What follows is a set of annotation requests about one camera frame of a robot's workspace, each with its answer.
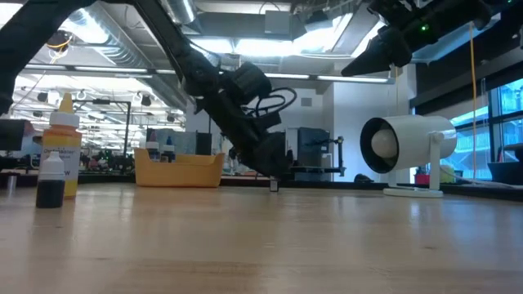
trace yellow tray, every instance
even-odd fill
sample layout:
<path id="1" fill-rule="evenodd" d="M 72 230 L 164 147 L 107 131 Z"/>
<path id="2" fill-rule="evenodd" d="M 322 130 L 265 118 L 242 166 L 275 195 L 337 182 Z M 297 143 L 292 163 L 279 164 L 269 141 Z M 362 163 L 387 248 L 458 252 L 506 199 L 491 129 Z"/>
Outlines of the yellow tray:
<path id="1" fill-rule="evenodd" d="M 148 187 L 217 187 L 224 154 L 177 154 L 174 163 L 155 163 L 146 149 L 134 149 L 136 184 Z"/>

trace wooden tabletop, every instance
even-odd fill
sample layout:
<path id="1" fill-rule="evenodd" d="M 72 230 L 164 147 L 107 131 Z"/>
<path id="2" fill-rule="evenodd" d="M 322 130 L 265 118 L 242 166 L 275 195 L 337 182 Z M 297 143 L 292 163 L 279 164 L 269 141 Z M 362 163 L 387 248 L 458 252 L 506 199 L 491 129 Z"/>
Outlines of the wooden tabletop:
<path id="1" fill-rule="evenodd" d="M 0 293 L 522 293 L 523 206 L 267 188 L 0 192 Z"/>

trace computer monitor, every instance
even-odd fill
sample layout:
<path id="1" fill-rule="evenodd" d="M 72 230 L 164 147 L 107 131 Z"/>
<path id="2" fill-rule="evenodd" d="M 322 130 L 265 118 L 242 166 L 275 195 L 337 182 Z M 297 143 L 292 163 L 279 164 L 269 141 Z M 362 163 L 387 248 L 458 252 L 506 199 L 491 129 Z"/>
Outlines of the computer monitor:
<path id="1" fill-rule="evenodd" d="M 0 150 L 20 151 L 24 139 L 25 120 L 0 119 Z"/>

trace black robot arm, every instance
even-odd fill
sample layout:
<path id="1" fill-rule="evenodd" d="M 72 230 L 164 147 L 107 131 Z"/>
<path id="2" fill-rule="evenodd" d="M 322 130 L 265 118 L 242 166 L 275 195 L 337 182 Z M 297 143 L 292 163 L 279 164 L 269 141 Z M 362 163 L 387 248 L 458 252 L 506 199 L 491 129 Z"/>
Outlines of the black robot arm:
<path id="1" fill-rule="evenodd" d="M 0 113 L 12 104 L 16 76 L 74 11 L 94 0 L 28 0 L 0 30 Z M 266 176 L 281 176 L 287 169 L 283 133 L 269 133 L 279 114 L 256 117 L 242 106 L 273 91 L 256 66 L 245 63 L 235 72 L 220 74 L 174 24 L 156 0 L 107 0 L 133 5 L 160 42 L 188 94 L 197 96 L 205 110 L 235 146 L 242 164 Z"/>
<path id="2" fill-rule="evenodd" d="M 514 7 L 520 0 L 433 0 L 418 8 L 408 1 L 373 0 L 369 12 L 381 16 L 387 25 L 380 28 L 367 50 L 342 70 L 343 76 L 371 74 L 402 67 L 413 52 L 436 43 L 440 38 L 473 21 L 483 29 L 491 16 Z"/>

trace white lamp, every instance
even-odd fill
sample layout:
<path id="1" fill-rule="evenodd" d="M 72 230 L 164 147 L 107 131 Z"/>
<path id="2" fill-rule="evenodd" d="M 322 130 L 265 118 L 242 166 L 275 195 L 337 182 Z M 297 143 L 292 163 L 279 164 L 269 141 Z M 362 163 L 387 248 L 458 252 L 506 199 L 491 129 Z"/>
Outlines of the white lamp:
<path id="1" fill-rule="evenodd" d="M 369 167 L 377 173 L 389 173 L 389 186 L 383 193 L 405 197 L 442 197 L 440 158 L 456 149 L 456 129 L 442 117 L 405 115 L 372 118 L 363 127 L 360 148 Z M 429 189 L 398 187 L 395 171 L 431 163 Z"/>

